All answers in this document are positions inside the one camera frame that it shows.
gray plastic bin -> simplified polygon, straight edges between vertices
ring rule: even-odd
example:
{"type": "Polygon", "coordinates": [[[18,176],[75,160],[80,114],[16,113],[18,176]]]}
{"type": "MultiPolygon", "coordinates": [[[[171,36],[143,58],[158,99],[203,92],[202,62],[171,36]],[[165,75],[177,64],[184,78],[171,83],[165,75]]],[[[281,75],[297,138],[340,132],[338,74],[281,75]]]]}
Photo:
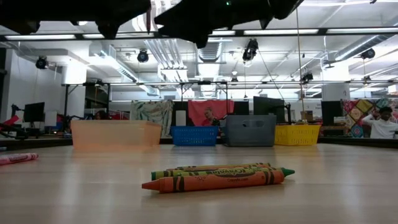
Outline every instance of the gray plastic bin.
{"type": "Polygon", "coordinates": [[[227,146],[264,146],[275,143],[275,115],[229,115],[221,123],[227,146]]]}

crayon tip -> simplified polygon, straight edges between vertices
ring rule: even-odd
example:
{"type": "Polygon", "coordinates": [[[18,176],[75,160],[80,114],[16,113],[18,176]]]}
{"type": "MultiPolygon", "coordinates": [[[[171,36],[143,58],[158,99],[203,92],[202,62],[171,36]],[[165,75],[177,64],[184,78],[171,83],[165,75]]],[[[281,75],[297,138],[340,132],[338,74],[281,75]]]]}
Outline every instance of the crayon tip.
{"type": "Polygon", "coordinates": [[[159,190],[159,180],[143,183],[141,188],[147,190],[159,190]]]}
{"type": "Polygon", "coordinates": [[[286,169],[286,168],[282,168],[282,172],[284,173],[284,176],[287,177],[288,175],[292,175],[295,173],[294,170],[291,169],[286,169]]]}

yellow basket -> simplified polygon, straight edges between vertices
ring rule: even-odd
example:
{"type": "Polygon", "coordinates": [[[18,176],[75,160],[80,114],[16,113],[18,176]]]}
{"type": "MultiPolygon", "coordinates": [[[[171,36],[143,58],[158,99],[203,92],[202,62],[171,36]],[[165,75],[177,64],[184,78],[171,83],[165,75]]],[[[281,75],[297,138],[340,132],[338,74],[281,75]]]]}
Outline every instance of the yellow basket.
{"type": "Polygon", "coordinates": [[[320,125],[277,125],[275,144],[283,146],[311,146],[317,143],[320,125]]]}

crayon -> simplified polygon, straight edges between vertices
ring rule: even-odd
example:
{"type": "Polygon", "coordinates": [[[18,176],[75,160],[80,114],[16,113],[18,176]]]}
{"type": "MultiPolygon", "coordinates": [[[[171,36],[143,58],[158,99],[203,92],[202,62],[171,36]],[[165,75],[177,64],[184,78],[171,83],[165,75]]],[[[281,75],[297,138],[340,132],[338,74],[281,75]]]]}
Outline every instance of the crayon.
{"type": "Polygon", "coordinates": [[[185,167],[176,167],[176,168],[171,168],[171,169],[166,169],[166,170],[179,170],[179,169],[204,169],[204,168],[209,168],[209,169],[214,169],[214,168],[232,168],[232,167],[251,167],[251,166],[266,166],[270,167],[271,165],[268,162],[254,162],[250,164],[235,164],[235,165],[204,165],[204,166],[185,166],[185,167]]]}
{"type": "Polygon", "coordinates": [[[160,193],[169,193],[280,184],[283,181],[284,174],[281,171],[273,170],[235,175],[211,174],[204,176],[163,177],[159,180],[142,184],[142,188],[158,190],[160,193]]]}
{"type": "Polygon", "coordinates": [[[6,164],[13,164],[16,162],[24,162],[37,159],[39,155],[36,153],[22,153],[0,156],[0,166],[6,164]]]}
{"type": "Polygon", "coordinates": [[[181,172],[177,174],[177,177],[182,176],[196,176],[196,175],[226,175],[226,174],[231,174],[231,175],[236,175],[236,174],[252,174],[254,172],[258,171],[281,171],[284,174],[284,177],[287,177],[288,175],[292,175],[295,173],[294,170],[291,169],[286,169],[283,167],[275,168],[275,167],[250,167],[248,169],[245,168],[234,168],[234,169],[218,169],[218,170],[212,170],[212,171],[198,171],[198,172],[181,172]]]}
{"type": "MultiPolygon", "coordinates": [[[[245,168],[245,169],[250,169],[254,167],[252,166],[244,166],[244,167],[239,167],[239,168],[245,168]]],[[[267,165],[256,165],[257,168],[266,168],[269,167],[267,165]]],[[[181,172],[199,172],[199,171],[214,171],[214,170],[219,170],[219,169],[234,169],[235,167],[225,167],[225,168],[206,168],[206,167],[198,167],[198,168],[185,168],[185,169],[169,169],[169,170],[159,170],[159,171],[153,171],[150,173],[150,176],[152,177],[152,180],[157,180],[162,177],[175,177],[177,174],[181,172]]]]}

man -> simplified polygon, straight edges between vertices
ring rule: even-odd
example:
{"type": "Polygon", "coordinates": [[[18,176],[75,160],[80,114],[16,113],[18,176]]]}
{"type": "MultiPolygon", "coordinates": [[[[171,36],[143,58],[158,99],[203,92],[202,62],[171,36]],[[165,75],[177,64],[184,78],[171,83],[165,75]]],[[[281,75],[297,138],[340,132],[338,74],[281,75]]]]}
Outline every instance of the man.
{"type": "Polygon", "coordinates": [[[392,109],[390,107],[383,107],[379,110],[379,113],[374,112],[362,119],[363,123],[366,123],[372,127],[371,138],[394,138],[395,131],[398,131],[398,124],[389,121],[391,118],[391,113],[392,109]]]}
{"type": "Polygon", "coordinates": [[[205,109],[205,117],[206,120],[201,123],[202,126],[220,126],[220,121],[214,117],[213,110],[211,108],[205,109]]]}

